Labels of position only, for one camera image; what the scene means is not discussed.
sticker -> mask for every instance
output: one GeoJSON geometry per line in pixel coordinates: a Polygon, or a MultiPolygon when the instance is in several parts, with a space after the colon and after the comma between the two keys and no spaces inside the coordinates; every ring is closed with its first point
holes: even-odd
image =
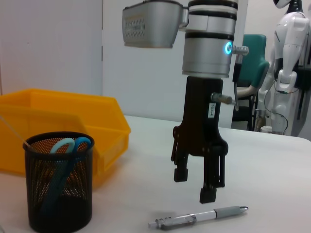
{"type": "Polygon", "coordinates": [[[216,103],[209,103],[208,118],[215,118],[216,103]]]}

pen holder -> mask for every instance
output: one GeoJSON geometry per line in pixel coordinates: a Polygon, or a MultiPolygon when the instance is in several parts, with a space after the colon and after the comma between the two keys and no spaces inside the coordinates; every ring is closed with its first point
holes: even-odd
{"type": "Polygon", "coordinates": [[[30,226],[40,233],[71,233],[92,218],[92,171],[94,140],[83,133],[54,132],[26,140],[25,166],[30,226]],[[64,138],[86,137],[76,151],[68,144],[51,154],[64,138]]]}

table surface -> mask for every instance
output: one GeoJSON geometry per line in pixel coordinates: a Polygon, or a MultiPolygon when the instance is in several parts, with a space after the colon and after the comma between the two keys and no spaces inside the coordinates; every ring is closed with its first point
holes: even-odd
{"type": "MultiPolygon", "coordinates": [[[[93,218],[80,233],[145,233],[156,218],[192,214],[232,205],[245,215],[171,231],[172,233],[309,232],[311,142],[301,138],[221,129],[229,144],[226,187],[215,203],[200,204],[203,158],[189,157],[188,181],[173,181],[170,161],[177,122],[127,117],[130,146],[93,193],[93,218]]],[[[0,225],[7,233],[33,232],[28,225],[25,178],[0,174],[0,225]]]]}

green chair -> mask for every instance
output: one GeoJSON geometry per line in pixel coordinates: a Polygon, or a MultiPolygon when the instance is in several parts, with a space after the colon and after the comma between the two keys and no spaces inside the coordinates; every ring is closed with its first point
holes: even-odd
{"type": "Polygon", "coordinates": [[[233,112],[232,121],[247,121],[247,130],[254,131],[258,101],[255,101],[257,93],[262,86],[269,69],[269,62],[265,60],[267,38],[261,34],[245,34],[243,45],[249,48],[249,54],[243,58],[241,73],[238,81],[239,100],[248,100],[248,106],[239,108],[233,112]]]}

ballpoint pen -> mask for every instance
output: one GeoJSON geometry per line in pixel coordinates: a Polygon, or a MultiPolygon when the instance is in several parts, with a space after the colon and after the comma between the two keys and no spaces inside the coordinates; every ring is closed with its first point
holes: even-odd
{"type": "Polygon", "coordinates": [[[220,209],[214,209],[213,211],[199,213],[199,214],[188,214],[178,217],[166,217],[157,219],[155,222],[148,223],[150,229],[162,229],[169,230],[171,227],[194,225],[196,222],[219,219],[223,217],[229,217],[234,215],[240,215],[247,211],[246,206],[232,206],[220,209]]]}

